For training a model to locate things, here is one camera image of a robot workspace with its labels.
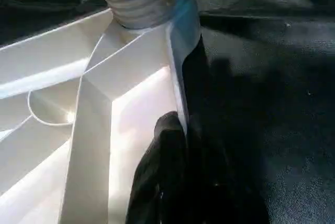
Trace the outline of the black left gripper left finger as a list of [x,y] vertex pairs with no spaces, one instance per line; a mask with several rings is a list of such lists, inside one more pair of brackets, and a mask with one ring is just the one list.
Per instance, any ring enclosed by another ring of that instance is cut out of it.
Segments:
[[187,223],[186,140],[177,112],[161,116],[134,173],[126,223]]

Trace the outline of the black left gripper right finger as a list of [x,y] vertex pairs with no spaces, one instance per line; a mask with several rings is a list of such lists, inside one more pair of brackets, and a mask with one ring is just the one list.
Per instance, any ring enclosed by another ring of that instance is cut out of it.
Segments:
[[197,127],[187,132],[195,223],[269,223],[266,205],[225,143]]

